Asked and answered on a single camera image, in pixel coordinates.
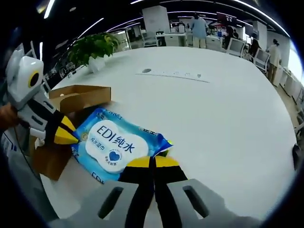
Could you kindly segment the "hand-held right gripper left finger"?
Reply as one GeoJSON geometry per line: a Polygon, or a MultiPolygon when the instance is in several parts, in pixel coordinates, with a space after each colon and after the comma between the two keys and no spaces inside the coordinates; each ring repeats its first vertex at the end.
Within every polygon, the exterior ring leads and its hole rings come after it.
{"type": "Polygon", "coordinates": [[[142,228],[154,195],[154,158],[129,162],[117,181],[108,180],[84,199],[80,210],[50,228],[142,228]]]}

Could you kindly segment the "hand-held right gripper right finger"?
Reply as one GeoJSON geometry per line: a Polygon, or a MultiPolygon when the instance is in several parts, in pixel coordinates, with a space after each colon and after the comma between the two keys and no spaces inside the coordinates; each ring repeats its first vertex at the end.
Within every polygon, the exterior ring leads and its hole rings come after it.
{"type": "Polygon", "coordinates": [[[188,179],[178,162],[155,156],[155,200],[165,228],[258,228],[261,222],[230,211],[224,199],[197,179],[188,179]]]}

